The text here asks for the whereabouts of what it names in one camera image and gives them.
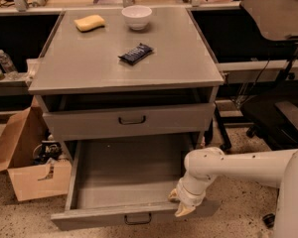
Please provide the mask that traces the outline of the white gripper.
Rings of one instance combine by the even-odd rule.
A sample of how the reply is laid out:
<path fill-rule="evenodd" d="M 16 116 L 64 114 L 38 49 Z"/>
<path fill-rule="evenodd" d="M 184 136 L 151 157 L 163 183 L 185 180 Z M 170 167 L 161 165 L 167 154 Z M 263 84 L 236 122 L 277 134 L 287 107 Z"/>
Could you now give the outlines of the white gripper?
<path fill-rule="evenodd" d="M 202 203 L 206 190 L 212 182 L 212 176 L 196 178 L 185 173 L 168 195 L 169 201 L 180 202 L 175 216 L 182 217 L 195 211 L 196 207 Z"/>

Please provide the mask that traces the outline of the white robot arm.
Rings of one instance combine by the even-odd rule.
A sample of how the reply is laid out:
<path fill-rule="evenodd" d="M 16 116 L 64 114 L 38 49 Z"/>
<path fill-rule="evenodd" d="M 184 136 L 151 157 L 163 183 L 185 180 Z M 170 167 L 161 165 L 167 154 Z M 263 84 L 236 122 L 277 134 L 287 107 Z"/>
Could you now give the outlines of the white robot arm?
<path fill-rule="evenodd" d="M 273 238 L 298 238 L 298 149 L 227 155 L 209 147 L 187 154 L 184 166 L 168 196 L 179 204 L 177 217 L 195 211 L 219 176 L 253 180 L 279 189 Z"/>

